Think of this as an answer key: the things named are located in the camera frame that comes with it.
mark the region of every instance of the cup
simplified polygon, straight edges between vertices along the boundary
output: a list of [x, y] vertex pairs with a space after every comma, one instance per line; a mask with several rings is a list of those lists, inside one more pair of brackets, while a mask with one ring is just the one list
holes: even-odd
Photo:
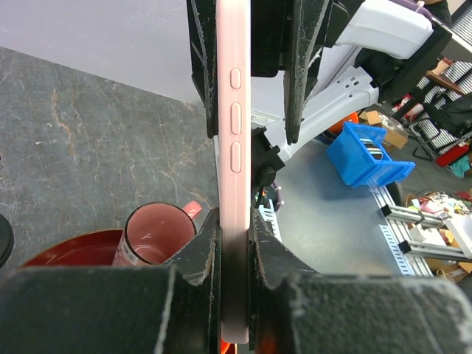
[[126, 220], [113, 266], [153, 266], [168, 260], [195, 237], [193, 219], [201, 210], [196, 201], [182, 209], [161, 202], [141, 205]]

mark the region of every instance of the pink phone case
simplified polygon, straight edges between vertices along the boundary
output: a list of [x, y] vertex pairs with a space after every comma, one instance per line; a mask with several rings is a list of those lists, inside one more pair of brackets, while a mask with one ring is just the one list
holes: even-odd
[[251, 183], [251, 2], [216, 1], [223, 340], [247, 343]]

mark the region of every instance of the teal cloth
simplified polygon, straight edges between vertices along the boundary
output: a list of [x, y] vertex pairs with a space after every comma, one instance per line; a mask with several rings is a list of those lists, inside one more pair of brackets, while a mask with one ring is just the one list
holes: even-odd
[[469, 156], [464, 156], [451, 165], [452, 173], [459, 178], [464, 178], [464, 174], [469, 171], [470, 168]]

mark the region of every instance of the red tray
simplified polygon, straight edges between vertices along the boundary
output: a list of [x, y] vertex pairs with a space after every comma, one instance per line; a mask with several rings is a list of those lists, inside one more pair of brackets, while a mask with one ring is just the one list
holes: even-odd
[[111, 266], [123, 230], [102, 230], [59, 243], [27, 261], [31, 266]]

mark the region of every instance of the blue plastic bin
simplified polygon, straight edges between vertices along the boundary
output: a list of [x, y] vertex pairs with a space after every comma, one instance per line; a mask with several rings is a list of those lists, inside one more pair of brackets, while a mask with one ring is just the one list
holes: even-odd
[[[382, 147], [384, 128], [346, 122], [342, 133], [327, 149], [327, 155], [345, 184], [353, 187], [386, 186], [404, 180], [414, 169], [414, 162], [392, 161]], [[371, 139], [382, 150], [382, 160], [376, 160], [361, 142]]]

